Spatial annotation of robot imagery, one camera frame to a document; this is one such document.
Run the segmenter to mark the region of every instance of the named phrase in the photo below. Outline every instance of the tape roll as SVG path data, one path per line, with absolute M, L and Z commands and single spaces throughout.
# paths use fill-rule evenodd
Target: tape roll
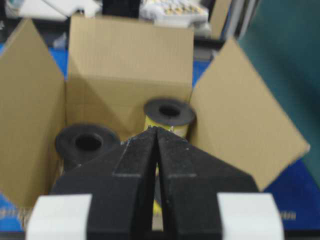
M 55 139 L 55 148 L 68 172 L 120 145 L 109 128 L 95 124 L 74 124 L 64 128 Z
M 182 138 L 187 136 L 189 125 L 196 118 L 194 111 L 187 103 L 171 98 L 150 100 L 144 106 L 144 112 L 145 130 L 149 126 L 162 127 Z

